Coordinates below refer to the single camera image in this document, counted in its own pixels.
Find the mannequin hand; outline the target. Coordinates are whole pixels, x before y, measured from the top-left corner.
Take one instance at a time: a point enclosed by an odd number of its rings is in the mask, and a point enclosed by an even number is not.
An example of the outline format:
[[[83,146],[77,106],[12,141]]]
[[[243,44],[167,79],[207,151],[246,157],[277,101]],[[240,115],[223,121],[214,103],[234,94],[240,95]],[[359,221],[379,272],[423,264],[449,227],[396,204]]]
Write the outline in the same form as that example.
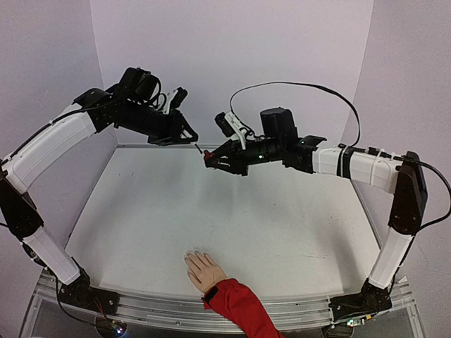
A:
[[[223,269],[207,253],[200,251],[188,253],[184,261],[191,283],[203,294],[219,282],[228,279]]]

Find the red jacket sleeve forearm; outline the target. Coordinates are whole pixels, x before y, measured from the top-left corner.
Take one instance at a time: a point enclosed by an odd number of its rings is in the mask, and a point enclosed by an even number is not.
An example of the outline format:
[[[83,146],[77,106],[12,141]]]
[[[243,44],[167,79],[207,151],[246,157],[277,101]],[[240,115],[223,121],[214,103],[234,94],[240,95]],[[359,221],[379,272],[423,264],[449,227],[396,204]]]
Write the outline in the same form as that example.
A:
[[[234,278],[212,287],[202,301],[205,309],[236,324],[247,337],[284,337],[254,292]]]

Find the red nail polish bottle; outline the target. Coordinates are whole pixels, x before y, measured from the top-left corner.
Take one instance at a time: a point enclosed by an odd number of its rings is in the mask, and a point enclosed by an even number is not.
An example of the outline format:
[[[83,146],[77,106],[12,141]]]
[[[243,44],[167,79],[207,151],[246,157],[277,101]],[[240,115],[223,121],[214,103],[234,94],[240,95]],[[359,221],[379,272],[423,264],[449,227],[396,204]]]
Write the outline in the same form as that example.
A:
[[[205,166],[207,168],[212,168],[215,163],[216,163],[215,154],[205,149],[204,150],[204,164],[205,164]]]

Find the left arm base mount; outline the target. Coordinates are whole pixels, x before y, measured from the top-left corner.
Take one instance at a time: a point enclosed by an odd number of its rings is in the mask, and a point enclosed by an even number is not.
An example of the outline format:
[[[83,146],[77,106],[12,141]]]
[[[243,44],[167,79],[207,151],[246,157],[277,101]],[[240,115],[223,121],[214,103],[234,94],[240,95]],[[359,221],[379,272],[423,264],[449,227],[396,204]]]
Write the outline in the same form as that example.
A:
[[[80,268],[80,276],[74,282],[61,285],[58,299],[77,308],[115,315],[120,295],[107,289],[93,287],[88,274]]]

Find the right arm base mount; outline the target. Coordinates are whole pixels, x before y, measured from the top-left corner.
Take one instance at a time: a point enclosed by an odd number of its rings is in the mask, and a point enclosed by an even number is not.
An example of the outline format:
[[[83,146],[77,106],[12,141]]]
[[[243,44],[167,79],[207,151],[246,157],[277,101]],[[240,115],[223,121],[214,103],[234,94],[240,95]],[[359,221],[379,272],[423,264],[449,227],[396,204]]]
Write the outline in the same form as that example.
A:
[[[393,283],[381,289],[372,285],[367,278],[358,293],[335,296],[329,301],[334,323],[341,323],[353,318],[375,315],[392,307],[391,291]]]

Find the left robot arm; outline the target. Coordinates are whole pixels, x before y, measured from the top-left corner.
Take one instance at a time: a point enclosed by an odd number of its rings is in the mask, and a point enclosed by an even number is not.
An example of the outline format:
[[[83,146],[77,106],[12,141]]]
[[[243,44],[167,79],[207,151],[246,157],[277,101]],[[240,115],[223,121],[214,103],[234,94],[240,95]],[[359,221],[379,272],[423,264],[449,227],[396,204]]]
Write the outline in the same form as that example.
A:
[[[6,226],[68,285],[67,295],[79,307],[93,304],[94,290],[80,280],[81,267],[45,228],[29,189],[60,157],[109,126],[143,134],[157,146],[195,143],[198,135],[179,109],[187,95],[182,87],[164,94],[159,78],[141,68],[128,68],[110,88],[92,88],[75,98],[1,160],[1,212]]]

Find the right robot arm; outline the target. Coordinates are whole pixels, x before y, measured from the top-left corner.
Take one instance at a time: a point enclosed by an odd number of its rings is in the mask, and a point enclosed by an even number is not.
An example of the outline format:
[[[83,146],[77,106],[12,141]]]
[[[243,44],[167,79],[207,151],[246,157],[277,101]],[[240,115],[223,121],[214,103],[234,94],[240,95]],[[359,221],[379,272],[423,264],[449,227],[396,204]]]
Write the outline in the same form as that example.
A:
[[[280,161],[286,168],[334,175],[392,194],[388,237],[368,278],[370,285],[387,288],[421,229],[426,208],[428,192],[417,154],[398,156],[372,147],[323,148],[323,137],[299,137],[286,108],[266,109],[260,118],[263,136],[248,140],[246,127],[233,112],[219,113],[215,122],[228,141],[204,152],[206,167],[246,176],[251,165]]]

